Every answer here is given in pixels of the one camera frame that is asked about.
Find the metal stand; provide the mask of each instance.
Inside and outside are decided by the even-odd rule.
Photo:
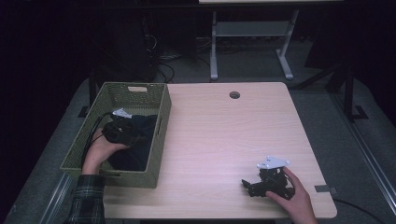
[[[212,21],[212,50],[210,52],[210,78],[217,80],[218,64],[216,57],[217,36],[285,36],[282,49],[276,50],[277,58],[282,66],[286,79],[293,79],[286,51],[289,46],[299,10],[294,10],[289,21],[217,21],[216,11]]]

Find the hand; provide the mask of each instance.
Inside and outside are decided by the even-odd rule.
[[[85,157],[82,166],[82,175],[99,175],[100,166],[114,152],[128,148],[124,144],[110,143],[102,134],[102,129],[98,129],[92,138],[93,142]]]
[[[265,196],[274,200],[285,209],[295,224],[317,224],[318,221],[315,218],[311,199],[303,184],[300,182],[300,179],[286,167],[283,168],[283,171],[285,175],[290,178],[294,186],[294,196],[289,201],[271,191],[267,191]]]

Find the black fabric in basket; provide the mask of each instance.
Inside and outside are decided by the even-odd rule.
[[[124,171],[146,170],[156,121],[156,115],[132,116],[131,122],[136,127],[138,134],[146,139],[136,142],[133,147],[114,153],[108,159],[114,169]]]

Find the person's right hand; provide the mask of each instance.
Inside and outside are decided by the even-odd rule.
[[[283,171],[294,186],[294,196],[289,201],[271,191],[267,191],[265,196],[274,200],[285,209],[295,224],[317,224],[318,221],[315,218],[311,199],[303,184],[300,182],[300,179],[286,167],[283,168]]]

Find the person's left hand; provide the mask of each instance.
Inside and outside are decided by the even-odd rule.
[[[85,157],[82,166],[82,175],[99,175],[100,166],[114,152],[128,148],[124,144],[110,143],[102,134],[102,129],[98,129],[92,138],[92,144]]]

